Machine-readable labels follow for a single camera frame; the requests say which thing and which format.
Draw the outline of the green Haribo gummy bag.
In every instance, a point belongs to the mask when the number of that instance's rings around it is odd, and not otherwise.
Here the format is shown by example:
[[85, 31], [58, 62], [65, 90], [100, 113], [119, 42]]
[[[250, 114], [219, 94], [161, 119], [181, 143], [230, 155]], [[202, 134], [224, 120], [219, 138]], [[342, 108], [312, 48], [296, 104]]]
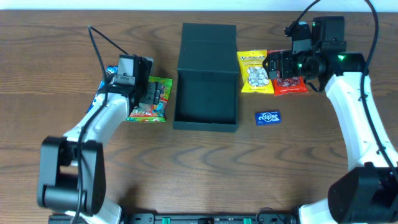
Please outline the green Haribo gummy bag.
[[126, 118], [130, 122], [165, 122], [165, 109], [169, 102], [173, 80], [171, 78], [149, 77], [147, 93]]

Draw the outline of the yellow Hacks candy bag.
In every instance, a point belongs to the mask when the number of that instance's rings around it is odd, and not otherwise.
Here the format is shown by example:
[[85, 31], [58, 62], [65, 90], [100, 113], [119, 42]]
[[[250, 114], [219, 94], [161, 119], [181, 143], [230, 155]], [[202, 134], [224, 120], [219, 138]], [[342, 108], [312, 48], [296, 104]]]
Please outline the yellow Hacks candy bag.
[[274, 94], [274, 87], [263, 67], [267, 50], [238, 51], [237, 58], [243, 80], [242, 93]]

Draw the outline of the blue Oreo cookie pack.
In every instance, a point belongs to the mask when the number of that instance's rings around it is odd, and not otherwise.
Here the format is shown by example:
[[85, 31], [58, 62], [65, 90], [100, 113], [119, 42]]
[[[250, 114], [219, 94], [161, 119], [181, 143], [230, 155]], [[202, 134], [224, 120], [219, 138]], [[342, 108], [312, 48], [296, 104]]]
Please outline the blue Oreo cookie pack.
[[[112, 79], [113, 79], [113, 77], [114, 77], [114, 75], [118, 72], [118, 66], [117, 66], [117, 65], [108, 65], [108, 66], [106, 67], [105, 72], [106, 72], [106, 79], [107, 79], [107, 82], [108, 82], [108, 83], [111, 83], [111, 82], [112, 82]], [[89, 107], [88, 107], [86, 113], [88, 113], [88, 112], [92, 109], [92, 107], [94, 106], [94, 103], [96, 102], [95, 98], [96, 98], [96, 96], [97, 96], [97, 94], [98, 94], [98, 91], [99, 91], [99, 89], [102, 88], [103, 86], [104, 86], [104, 80], [101, 80], [100, 83], [99, 83], [99, 86], [98, 86], [98, 88], [97, 88], [97, 91], [96, 91], [96, 93], [95, 93], [95, 95], [94, 95], [94, 97], [93, 97], [93, 99], [92, 99], [92, 101], [91, 101], [91, 104], [89, 105]]]

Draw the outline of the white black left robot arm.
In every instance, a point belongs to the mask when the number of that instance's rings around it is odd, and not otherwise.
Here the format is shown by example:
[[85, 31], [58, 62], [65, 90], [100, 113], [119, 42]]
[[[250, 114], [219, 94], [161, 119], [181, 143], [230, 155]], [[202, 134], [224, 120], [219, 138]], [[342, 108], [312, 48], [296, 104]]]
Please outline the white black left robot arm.
[[98, 90], [84, 118], [40, 147], [37, 203], [72, 222], [120, 223], [122, 208], [106, 198], [103, 149], [148, 91], [154, 60], [120, 55], [118, 70]]

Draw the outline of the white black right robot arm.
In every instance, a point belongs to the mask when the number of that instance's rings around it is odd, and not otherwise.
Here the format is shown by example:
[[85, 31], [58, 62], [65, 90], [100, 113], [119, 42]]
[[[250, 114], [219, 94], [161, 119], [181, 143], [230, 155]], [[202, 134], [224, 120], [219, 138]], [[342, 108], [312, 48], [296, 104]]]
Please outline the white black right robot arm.
[[342, 16], [293, 21], [285, 28], [290, 50], [270, 53], [268, 76], [319, 81], [338, 117], [348, 172], [330, 186], [325, 199], [302, 205], [296, 223], [394, 223], [397, 221], [397, 151], [391, 144], [371, 93], [366, 61], [349, 52]]

